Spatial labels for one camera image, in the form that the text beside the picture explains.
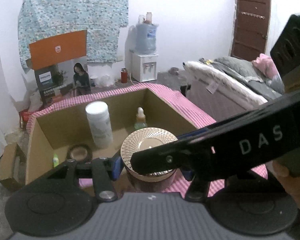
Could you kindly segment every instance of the green plant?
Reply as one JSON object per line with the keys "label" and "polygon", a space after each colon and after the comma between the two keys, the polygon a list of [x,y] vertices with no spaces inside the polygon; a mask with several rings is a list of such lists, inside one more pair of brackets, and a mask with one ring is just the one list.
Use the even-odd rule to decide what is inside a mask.
{"label": "green plant", "polygon": [[65,74],[66,74],[66,71],[63,71],[63,70],[54,73],[52,75],[53,83],[57,86],[62,86],[64,79],[65,79],[65,77],[64,77]]}

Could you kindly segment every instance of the wooden door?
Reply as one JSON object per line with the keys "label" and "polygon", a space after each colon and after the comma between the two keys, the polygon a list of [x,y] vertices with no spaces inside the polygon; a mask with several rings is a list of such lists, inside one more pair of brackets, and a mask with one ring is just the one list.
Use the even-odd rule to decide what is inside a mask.
{"label": "wooden door", "polygon": [[248,61],[266,49],[270,0],[237,0],[231,56]]}

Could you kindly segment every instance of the shield logo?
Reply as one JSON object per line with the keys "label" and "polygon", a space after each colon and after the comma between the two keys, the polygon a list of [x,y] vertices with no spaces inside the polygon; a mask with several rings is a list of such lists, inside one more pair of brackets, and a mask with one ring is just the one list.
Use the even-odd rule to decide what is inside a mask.
{"label": "shield logo", "polygon": [[56,46],[55,50],[56,50],[56,53],[60,53],[61,52],[61,46]]}

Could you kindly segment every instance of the gray floor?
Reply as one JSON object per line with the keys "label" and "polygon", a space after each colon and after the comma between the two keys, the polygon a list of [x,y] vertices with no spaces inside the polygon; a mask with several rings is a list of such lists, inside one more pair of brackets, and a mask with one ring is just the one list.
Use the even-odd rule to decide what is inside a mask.
{"label": "gray floor", "polygon": [[[179,75],[171,75],[169,73],[158,73],[158,80],[151,81],[151,83],[162,84],[173,90],[179,90],[180,85],[187,84],[186,72],[180,71]],[[130,81],[126,84],[121,84],[121,83],[117,82],[117,83],[115,83],[114,86],[109,87],[109,88],[93,88],[92,92],[97,93],[97,92],[112,90],[112,89],[116,89],[116,88],[128,87],[131,85],[132,85],[132,83]],[[27,153],[28,142],[29,142],[29,135],[27,132],[22,131],[22,130],[17,131],[14,134],[8,135],[6,137],[6,140],[7,140],[7,143],[18,142],[22,151],[24,153]],[[11,195],[11,192],[8,191],[6,188],[4,188],[0,184],[0,240],[7,239],[12,234],[10,226],[4,215],[4,206],[10,195]]]}

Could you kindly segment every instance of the hand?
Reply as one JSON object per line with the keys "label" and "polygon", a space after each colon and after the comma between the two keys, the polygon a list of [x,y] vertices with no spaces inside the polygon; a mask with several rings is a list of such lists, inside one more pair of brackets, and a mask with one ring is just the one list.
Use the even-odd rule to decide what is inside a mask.
{"label": "hand", "polygon": [[300,209],[300,177],[293,178],[289,175],[289,169],[277,161],[272,162],[277,180],[284,187],[285,191],[293,197]]}

